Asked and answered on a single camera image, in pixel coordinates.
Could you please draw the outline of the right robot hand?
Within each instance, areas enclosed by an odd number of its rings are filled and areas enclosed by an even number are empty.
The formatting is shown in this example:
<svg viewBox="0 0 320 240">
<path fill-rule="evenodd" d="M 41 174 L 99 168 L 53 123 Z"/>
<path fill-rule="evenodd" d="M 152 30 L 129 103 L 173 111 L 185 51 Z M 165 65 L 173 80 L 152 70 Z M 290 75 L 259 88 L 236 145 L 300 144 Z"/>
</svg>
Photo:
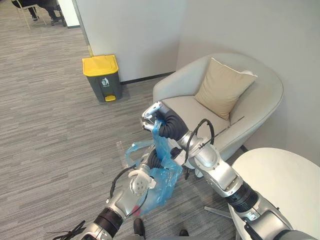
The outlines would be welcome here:
<svg viewBox="0 0 320 240">
<path fill-rule="evenodd" d="M 155 129 L 156 120 L 163 121 L 158 128 L 160 137 L 179 141 L 189 131 L 183 119 L 161 100 L 153 103 L 140 117 L 142 128 L 149 132 Z"/>
</svg>

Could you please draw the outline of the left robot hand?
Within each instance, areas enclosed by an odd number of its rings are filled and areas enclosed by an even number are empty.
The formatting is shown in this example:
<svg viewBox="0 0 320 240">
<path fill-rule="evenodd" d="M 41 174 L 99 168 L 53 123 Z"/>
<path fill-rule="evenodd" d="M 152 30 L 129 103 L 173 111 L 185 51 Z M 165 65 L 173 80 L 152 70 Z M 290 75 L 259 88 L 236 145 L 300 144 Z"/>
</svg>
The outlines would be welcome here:
<svg viewBox="0 0 320 240">
<path fill-rule="evenodd" d="M 157 152 L 155 149 L 151 150 L 146 156 L 143 157 L 140 164 L 146 165 L 150 170 L 151 169 L 163 169 L 162 161 L 158 158 Z"/>
</svg>

